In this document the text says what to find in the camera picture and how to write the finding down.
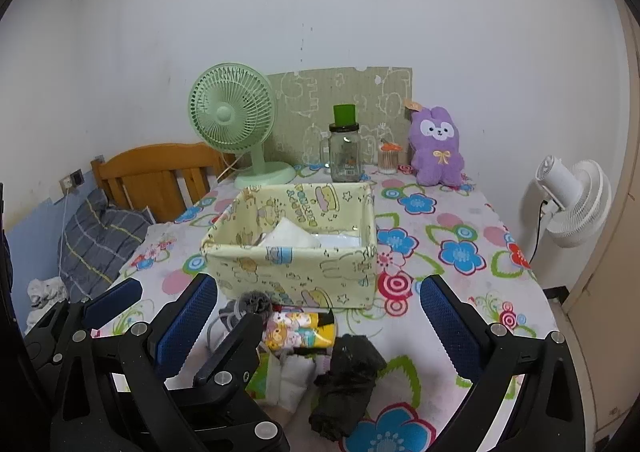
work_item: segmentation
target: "fabric storage basket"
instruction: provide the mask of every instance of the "fabric storage basket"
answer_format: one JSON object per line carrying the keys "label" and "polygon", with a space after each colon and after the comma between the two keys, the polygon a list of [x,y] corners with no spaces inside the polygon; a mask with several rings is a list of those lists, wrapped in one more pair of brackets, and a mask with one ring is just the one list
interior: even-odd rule
{"label": "fabric storage basket", "polygon": [[[282,217],[310,233],[358,235],[360,246],[253,246]],[[245,188],[209,229],[201,251],[229,298],[257,290],[283,305],[369,308],[376,291],[373,192],[367,183]]]}

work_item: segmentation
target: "black jar lid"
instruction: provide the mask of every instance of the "black jar lid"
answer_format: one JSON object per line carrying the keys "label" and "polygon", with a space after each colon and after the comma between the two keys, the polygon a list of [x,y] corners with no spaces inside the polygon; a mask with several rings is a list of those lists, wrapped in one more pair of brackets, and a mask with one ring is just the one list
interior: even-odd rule
{"label": "black jar lid", "polygon": [[329,124],[330,132],[354,132],[360,130],[360,124],[343,125],[338,127],[335,124]]}

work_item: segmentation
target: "white fan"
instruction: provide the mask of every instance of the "white fan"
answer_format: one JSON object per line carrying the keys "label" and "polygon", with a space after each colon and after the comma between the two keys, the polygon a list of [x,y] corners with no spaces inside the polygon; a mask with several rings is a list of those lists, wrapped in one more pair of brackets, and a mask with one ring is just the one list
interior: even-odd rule
{"label": "white fan", "polygon": [[546,229],[558,246],[573,248],[602,226],[611,208],[611,185],[595,161],[585,159],[569,169],[546,156],[536,181],[550,199],[541,211],[539,236]]}

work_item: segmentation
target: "green lid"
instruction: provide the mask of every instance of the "green lid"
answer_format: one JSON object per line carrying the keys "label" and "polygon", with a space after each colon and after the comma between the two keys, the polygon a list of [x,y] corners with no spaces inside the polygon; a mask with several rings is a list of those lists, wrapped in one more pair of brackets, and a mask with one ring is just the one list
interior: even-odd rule
{"label": "green lid", "polygon": [[356,106],[354,104],[340,104],[334,106],[334,120],[336,127],[346,127],[356,123]]}

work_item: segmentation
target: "gray bedding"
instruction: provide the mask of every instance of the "gray bedding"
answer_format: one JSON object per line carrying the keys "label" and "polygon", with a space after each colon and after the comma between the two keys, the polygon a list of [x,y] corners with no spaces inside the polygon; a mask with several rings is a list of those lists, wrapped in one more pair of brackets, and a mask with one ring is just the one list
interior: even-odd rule
{"label": "gray bedding", "polygon": [[71,302],[105,291],[145,240],[151,224],[142,212],[110,205],[103,190],[91,192],[67,223],[60,241],[61,277]]}

